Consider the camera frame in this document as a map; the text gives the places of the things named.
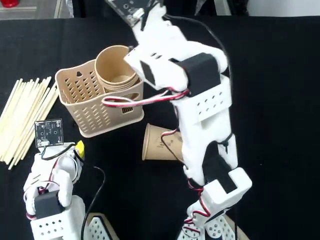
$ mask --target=plastic basket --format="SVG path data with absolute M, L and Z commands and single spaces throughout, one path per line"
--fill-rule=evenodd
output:
M 105 92 L 95 72 L 95 59 L 55 74 L 59 99 L 67 108 L 80 133 L 91 138 L 136 123 L 144 118 L 142 106 L 113 108 L 101 103 L 105 96 L 143 99 L 144 85 L 138 79 L 134 86 L 121 91 Z

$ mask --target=yellow connector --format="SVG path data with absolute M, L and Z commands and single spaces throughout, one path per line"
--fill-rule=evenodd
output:
M 78 143 L 75 146 L 75 149 L 77 150 L 80 158 L 83 158 L 85 156 L 85 145 L 82 142 L 82 140 L 78 141 Z

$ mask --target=red object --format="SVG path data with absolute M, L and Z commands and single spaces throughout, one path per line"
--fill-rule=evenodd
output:
M 0 0 L 5 8 L 13 8 L 19 4 L 19 0 Z

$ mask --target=bamboo chopstick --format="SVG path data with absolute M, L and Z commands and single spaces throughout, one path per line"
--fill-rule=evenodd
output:
M 0 162 L 12 169 L 26 156 L 35 139 L 34 122 L 45 120 L 56 102 L 56 83 L 51 77 L 40 81 L 17 80 L 0 115 Z

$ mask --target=grey surface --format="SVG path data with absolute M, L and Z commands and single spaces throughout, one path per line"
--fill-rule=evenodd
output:
M 20 0 L 16 7 L 0 4 L 0 20 L 7 19 L 67 19 L 71 18 L 66 0 Z

